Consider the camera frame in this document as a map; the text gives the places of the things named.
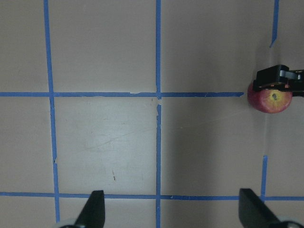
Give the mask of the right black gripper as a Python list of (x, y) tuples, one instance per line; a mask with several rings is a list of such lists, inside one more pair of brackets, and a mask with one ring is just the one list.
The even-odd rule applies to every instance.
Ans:
[(285, 65), (276, 65), (256, 73), (253, 90), (279, 90), (293, 96), (304, 96), (304, 70), (290, 70)]

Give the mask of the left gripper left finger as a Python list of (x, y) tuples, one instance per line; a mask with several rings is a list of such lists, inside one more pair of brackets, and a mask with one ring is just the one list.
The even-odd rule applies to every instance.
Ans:
[(73, 222), (59, 222), (56, 228), (103, 228), (105, 225), (105, 196), (103, 190), (94, 190)]

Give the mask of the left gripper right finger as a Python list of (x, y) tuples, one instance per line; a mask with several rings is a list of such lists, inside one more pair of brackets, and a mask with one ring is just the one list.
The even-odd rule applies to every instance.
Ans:
[(239, 190), (238, 217), (244, 228), (302, 228), (293, 220), (281, 221), (251, 190)]

